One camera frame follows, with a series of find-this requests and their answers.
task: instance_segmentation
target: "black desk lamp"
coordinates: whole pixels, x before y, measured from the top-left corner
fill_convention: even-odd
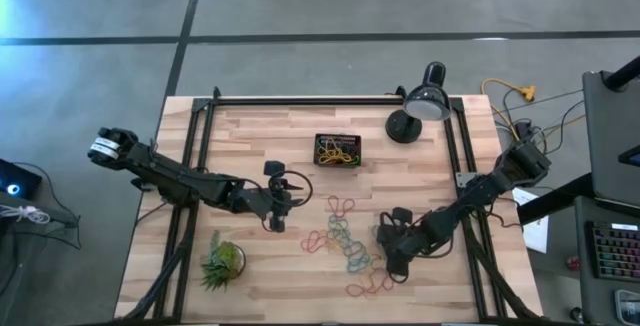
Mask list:
[[[410,143],[418,139],[422,132],[422,121],[442,121],[449,118],[450,105],[447,93],[442,89],[447,69],[441,62],[427,65],[422,85],[406,94],[402,86],[396,94],[404,98],[402,110],[389,115],[386,124],[387,135],[400,143]]]

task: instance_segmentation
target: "wooden table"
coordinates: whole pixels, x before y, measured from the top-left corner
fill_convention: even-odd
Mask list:
[[[480,95],[462,97],[479,172],[490,172],[501,149],[489,101]],[[177,161],[182,158],[192,100],[192,97],[168,98],[162,115],[158,152]],[[460,227],[456,230],[451,255],[436,260],[416,259],[410,265],[407,283],[395,285],[390,291],[381,290],[375,295],[360,297],[349,296],[345,287],[364,282],[366,278],[347,274],[347,260],[341,250],[325,248],[309,254],[300,246],[311,231],[326,230],[331,214],[327,203],[330,195],[355,200],[355,209],[346,218],[352,238],[363,242],[370,254],[380,254],[370,228],[377,224],[381,211],[403,206],[419,215],[455,199],[443,124],[423,122],[418,141],[407,145],[395,143],[386,135],[384,123],[397,108],[217,107],[207,159],[211,172],[247,177],[266,185],[267,177],[262,175],[264,161],[280,160],[286,163],[287,169],[306,174],[313,182],[315,194],[307,205],[292,210],[287,218],[287,230],[282,234],[265,232],[254,215],[232,215],[201,205],[182,321],[383,323],[477,320]],[[316,133],[361,135],[362,166],[327,169],[313,165]],[[457,143],[461,163],[465,165],[459,137]],[[195,164],[199,145],[196,139],[192,164]],[[158,195],[145,195],[140,213],[159,203]],[[511,203],[497,203],[495,212],[507,223],[518,220]],[[131,310],[158,275],[170,214],[171,207],[165,207],[136,228],[116,316]],[[525,304],[541,314],[520,229],[501,228],[493,218],[489,222],[500,271]],[[209,240],[214,230],[220,230],[223,240],[237,243],[247,253],[246,270],[230,283],[226,292],[207,292],[200,286],[200,264],[209,252]],[[495,314],[486,274],[483,274],[483,284],[490,314]],[[169,288],[167,297],[171,305],[174,289]]]

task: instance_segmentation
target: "gray floor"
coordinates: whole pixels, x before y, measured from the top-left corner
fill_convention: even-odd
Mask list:
[[[0,0],[0,37],[178,36],[187,3]],[[199,0],[191,34],[635,30],[639,11],[640,0]],[[615,69],[639,49],[640,39],[614,38],[190,45],[176,93],[209,95],[215,85],[227,95],[380,94],[416,85],[425,65],[438,60],[448,67],[451,94],[478,93],[482,80],[496,77],[534,84],[542,99],[580,89],[583,72]],[[25,262],[11,297],[0,300],[8,305],[0,315],[5,324],[73,325],[112,316],[140,194],[130,174],[92,165],[86,150],[100,126],[153,137],[175,50],[0,46],[0,157],[44,167],[62,201],[82,215],[83,238],[81,251],[21,240]],[[504,92],[489,89],[497,104]],[[580,99],[513,116],[544,126]],[[510,105],[518,104],[512,95]],[[556,133],[550,147],[558,142]],[[563,148],[550,157],[545,186],[588,172],[583,121],[567,127]],[[552,228],[571,217],[557,215]],[[548,271],[561,268],[571,250],[539,256],[532,255],[534,267]],[[566,320],[580,302],[577,280],[546,271],[536,271],[536,280],[545,314]]]

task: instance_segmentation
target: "black tray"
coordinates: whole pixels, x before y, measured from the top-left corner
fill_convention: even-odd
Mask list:
[[[362,164],[361,139],[358,135],[336,135],[336,134],[316,134],[313,143],[313,163],[320,167],[347,167],[354,168]],[[355,161],[345,163],[336,161],[331,163],[320,162],[322,154],[326,151],[323,148],[328,147],[329,150],[339,148],[342,152],[349,154]]]

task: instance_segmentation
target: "keyboard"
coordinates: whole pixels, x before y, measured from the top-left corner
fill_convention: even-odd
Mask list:
[[[640,282],[640,226],[587,222],[594,276]]]

